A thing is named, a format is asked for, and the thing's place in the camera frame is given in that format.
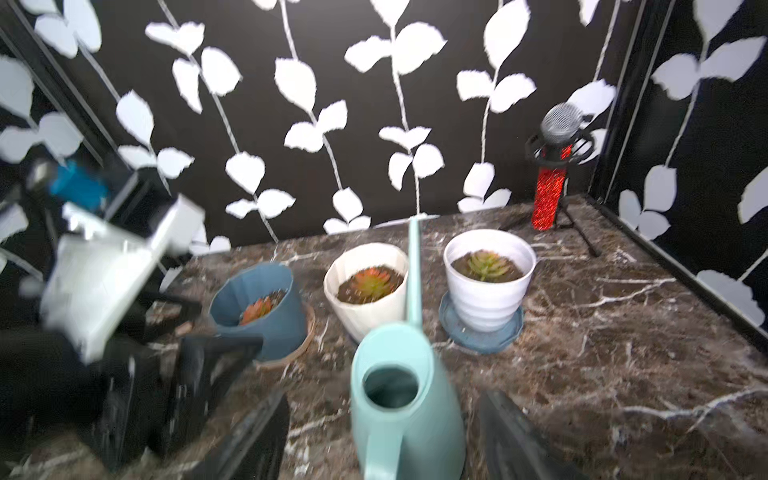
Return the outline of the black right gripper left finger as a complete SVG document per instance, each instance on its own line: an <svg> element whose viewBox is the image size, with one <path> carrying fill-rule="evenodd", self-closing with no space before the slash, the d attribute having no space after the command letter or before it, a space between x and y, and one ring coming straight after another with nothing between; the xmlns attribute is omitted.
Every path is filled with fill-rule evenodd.
<svg viewBox="0 0 768 480"><path fill-rule="evenodd" d="M183 479L277 479L289 424L287 395L274 391Z"/></svg>

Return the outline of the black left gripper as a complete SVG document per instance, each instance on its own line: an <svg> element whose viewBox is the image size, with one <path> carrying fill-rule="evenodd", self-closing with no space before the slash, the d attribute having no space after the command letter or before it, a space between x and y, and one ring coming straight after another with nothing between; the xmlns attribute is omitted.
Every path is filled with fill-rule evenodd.
<svg viewBox="0 0 768 480"><path fill-rule="evenodd" d="M201 434L232 384L261 352L262 336L191 335L181 339L169 377L150 343L195 320L198 301L142 292L95 368L102 382L97 417L83 441L109 471L146 450L170 456Z"/></svg>

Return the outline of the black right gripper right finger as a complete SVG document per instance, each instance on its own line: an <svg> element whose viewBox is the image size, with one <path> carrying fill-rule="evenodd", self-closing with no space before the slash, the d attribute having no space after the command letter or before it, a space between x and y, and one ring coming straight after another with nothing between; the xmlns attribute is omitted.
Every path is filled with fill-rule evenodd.
<svg viewBox="0 0 768 480"><path fill-rule="evenodd" d="M484 392L478 402L486 466L490 479L587 479L566 461L503 392Z"/></svg>

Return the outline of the mint green watering can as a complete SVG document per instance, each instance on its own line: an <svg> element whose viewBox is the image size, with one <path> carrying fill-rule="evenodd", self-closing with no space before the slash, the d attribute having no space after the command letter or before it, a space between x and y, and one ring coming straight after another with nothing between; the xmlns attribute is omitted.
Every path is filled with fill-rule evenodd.
<svg viewBox="0 0 768 480"><path fill-rule="evenodd" d="M418 218L408 233L407 317L373 329L353 358L353 440L366 479L458 479L466 435L456 390L423 330Z"/></svg>

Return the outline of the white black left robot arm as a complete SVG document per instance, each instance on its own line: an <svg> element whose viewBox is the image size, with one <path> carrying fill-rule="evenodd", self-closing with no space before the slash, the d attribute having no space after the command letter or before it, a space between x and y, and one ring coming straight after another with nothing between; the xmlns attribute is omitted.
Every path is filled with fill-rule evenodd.
<svg viewBox="0 0 768 480"><path fill-rule="evenodd" d="M151 342L201 310L197 301L142 293L103 358L90 365L57 331L2 331L2 453L20 451L55 426L74 425L101 463L117 471L146 450L165 458L196 440L263 347L260 335L187 335L165 374Z"/></svg>

